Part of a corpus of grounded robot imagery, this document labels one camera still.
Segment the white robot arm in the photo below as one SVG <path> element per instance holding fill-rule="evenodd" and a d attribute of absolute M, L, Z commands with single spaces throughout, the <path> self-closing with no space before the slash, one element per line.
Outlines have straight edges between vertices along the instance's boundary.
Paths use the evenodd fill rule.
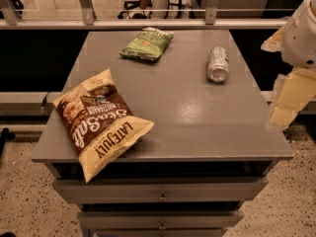
<path fill-rule="evenodd" d="M 316 96 L 316 0 L 304 0 L 261 50 L 279 51 L 292 66 L 275 80 L 267 121 L 268 129 L 283 131 Z"/>

